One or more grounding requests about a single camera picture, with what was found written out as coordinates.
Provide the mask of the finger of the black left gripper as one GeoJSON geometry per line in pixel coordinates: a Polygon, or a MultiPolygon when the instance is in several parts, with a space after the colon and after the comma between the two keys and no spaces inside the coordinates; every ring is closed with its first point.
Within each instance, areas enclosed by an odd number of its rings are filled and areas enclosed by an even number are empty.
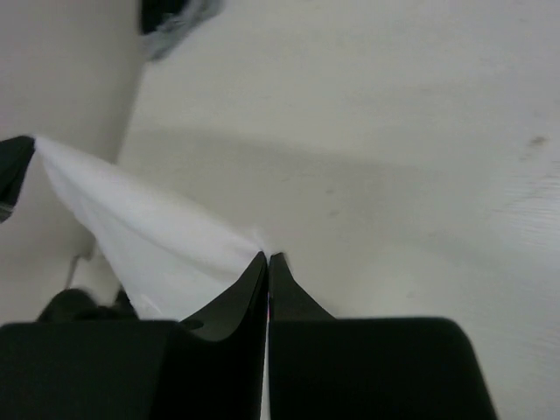
{"type": "Polygon", "coordinates": [[[35,152],[35,138],[15,136],[0,143],[1,222],[13,214],[25,174],[35,152]]]}

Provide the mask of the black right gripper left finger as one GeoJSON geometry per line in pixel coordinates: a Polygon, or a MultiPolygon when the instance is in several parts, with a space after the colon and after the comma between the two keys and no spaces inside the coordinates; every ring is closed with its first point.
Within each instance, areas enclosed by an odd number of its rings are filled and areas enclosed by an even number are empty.
{"type": "Polygon", "coordinates": [[[267,258],[173,325],[152,419],[257,419],[261,415],[267,325],[267,258]]]}

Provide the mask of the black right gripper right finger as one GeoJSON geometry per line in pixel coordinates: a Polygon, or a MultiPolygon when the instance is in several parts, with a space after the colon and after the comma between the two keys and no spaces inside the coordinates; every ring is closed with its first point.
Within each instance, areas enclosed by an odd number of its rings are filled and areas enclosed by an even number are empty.
{"type": "Polygon", "coordinates": [[[447,318],[335,318],[269,262],[273,419],[495,419],[471,341],[447,318]]]}

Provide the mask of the white tank top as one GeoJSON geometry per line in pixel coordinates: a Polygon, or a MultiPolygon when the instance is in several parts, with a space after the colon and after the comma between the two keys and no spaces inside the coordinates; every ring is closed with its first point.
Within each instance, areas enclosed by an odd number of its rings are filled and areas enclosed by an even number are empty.
{"type": "Polygon", "coordinates": [[[94,236],[142,319],[193,315],[261,251],[254,237],[115,164],[44,137],[35,148],[52,189],[94,236]]]}

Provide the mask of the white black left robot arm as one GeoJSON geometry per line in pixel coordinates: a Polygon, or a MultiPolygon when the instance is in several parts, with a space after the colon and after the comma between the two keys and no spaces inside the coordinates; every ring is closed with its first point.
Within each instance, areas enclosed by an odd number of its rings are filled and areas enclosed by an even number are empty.
{"type": "MultiPolygon", "coordinates": [[[[31,136],[15,136],[1,142],[1,222],[6,222],[14,212],[34,152],[35,139],[31,136]]],[[[112,305],[106,306],[96,303],[83,289],[65,288],[37,317],[39,323],[118,319],[138,319],[124,289],[117,292],[112,305]]]]}

